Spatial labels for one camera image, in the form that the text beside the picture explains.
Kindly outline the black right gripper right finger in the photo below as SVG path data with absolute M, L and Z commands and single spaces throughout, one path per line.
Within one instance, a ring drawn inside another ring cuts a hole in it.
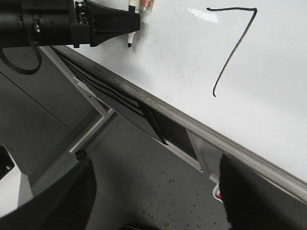
M 305 230 L 307 205 L 222 155 L 219 188 L 232 230 Z

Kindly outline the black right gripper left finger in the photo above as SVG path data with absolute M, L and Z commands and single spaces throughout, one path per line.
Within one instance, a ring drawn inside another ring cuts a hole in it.
M 83 159 L 44 192 L 0 219 L 2 230 L 83 230 L 96 198 L 90 159 Z

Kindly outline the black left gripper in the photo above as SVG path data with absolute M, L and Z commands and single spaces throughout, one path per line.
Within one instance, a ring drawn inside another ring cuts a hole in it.
M 81 22 L 81 10 L 74 0 L 23 0 L 21 9 L 24 22 L 29 22 L 32 39 L 37 46 L 90 44 L 91 47 L 129 34 L 132 16 L 128 11 L 113 9 L 87 2 L 89 25 Z

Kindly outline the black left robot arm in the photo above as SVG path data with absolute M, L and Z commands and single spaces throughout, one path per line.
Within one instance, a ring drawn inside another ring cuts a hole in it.
M 90 0 L 3 0 L 0 47 L 30 47 L 38 61 L 41 46 L 94 47 L 140 29 L 140 15 Z M 93 164 L 83 150 L 77 164 L 37 197 L 0 219 L 3 230 L 83 230 L 96 197 Z

